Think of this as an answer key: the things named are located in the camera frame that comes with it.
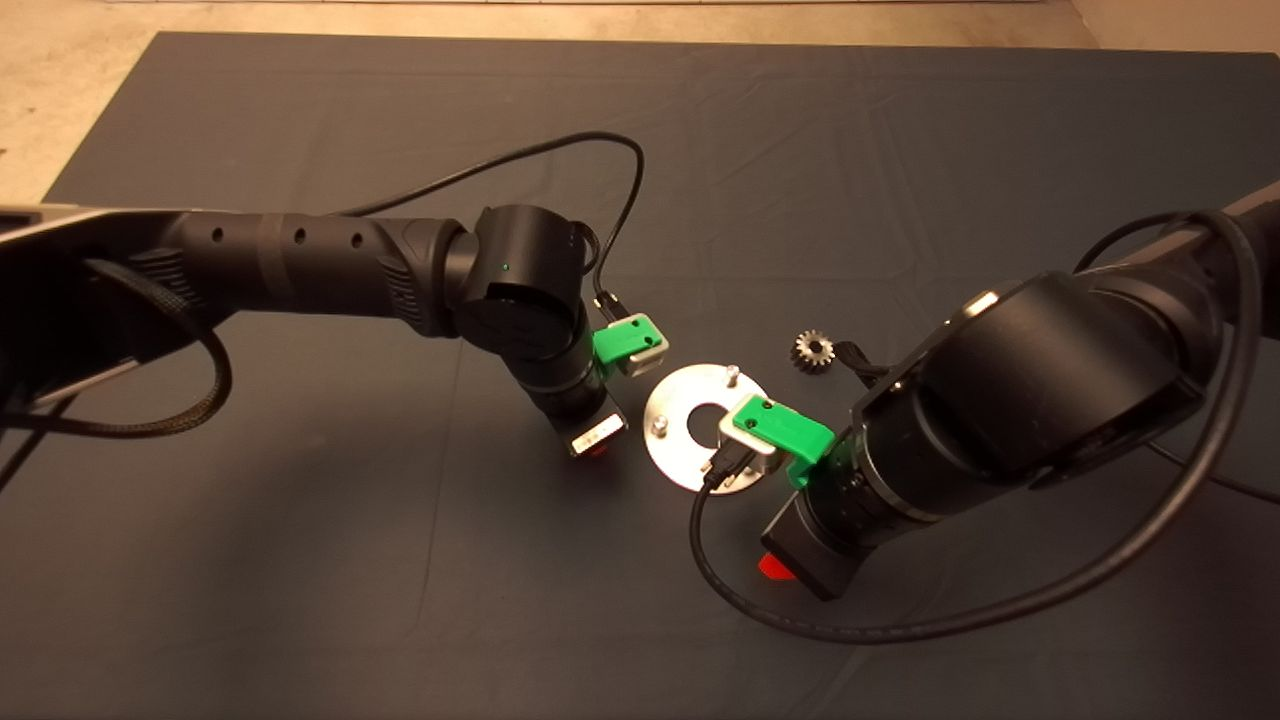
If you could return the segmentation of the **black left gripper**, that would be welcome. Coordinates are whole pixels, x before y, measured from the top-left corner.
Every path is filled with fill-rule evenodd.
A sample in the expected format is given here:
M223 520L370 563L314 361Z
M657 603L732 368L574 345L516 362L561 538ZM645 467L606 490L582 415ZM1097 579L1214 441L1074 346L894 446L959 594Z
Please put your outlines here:
M571 457L604 457L607 446L622 436L628 427L625 415L616 405L602 405L596 411L582 416L559 420L559 438Z

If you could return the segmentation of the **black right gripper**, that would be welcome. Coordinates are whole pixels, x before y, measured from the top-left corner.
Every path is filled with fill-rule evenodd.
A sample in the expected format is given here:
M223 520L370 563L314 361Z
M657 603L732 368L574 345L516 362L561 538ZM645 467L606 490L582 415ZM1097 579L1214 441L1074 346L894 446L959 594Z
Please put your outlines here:
M840 600L864 564L864 550L824 529L805 497L787 498L760 536L758 571L769 582L800 582L820 601Z

